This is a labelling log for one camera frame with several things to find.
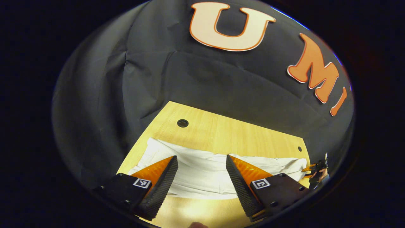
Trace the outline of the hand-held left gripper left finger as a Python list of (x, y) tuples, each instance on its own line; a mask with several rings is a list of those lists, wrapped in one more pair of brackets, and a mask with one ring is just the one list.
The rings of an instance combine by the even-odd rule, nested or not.
[(178, 170), (170, 156), (131, 175), (117, 173), (93, 192), (126, 214), (152, 221), (162, 206)]

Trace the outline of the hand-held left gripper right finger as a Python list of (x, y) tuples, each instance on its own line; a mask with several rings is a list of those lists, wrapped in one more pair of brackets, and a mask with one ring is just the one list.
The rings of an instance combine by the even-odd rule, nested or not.
[(227, 155), (226, 169), (251, 222), (274, 217), (309, 194), (309, 189), (285, 173), (272, 175)]

